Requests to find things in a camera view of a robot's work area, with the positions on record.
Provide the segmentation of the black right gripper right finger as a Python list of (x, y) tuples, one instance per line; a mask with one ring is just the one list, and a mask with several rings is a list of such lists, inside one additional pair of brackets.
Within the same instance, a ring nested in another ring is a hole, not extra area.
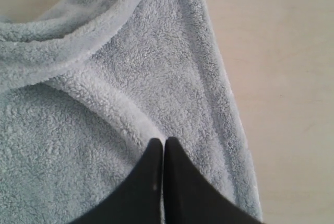
[(166, 223), (260, 223), (201, 175), (175, 137), (165, 142), (163, 203)]

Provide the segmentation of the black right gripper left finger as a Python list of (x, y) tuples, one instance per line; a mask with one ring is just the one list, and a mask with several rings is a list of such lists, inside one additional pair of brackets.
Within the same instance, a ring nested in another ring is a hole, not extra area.
[(163, 146), (149, 140), (128, 177), (105, 200), (77, 218), (74, 224), (161, 223), (160, 200)]

